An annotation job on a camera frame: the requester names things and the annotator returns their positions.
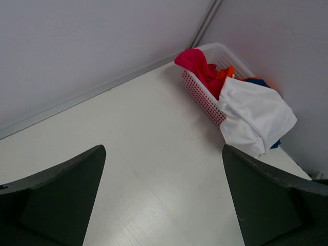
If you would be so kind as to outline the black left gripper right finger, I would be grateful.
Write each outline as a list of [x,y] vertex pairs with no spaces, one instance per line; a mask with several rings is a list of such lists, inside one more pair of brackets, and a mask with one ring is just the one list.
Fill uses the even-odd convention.
[[245,245],[327,245],[327,180],[306,180],[224,145]]

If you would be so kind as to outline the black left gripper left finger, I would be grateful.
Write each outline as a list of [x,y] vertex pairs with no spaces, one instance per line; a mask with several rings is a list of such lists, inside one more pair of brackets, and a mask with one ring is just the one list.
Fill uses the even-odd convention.
[[105,161],[97,145],[1,185],[1,245],[82,245]]

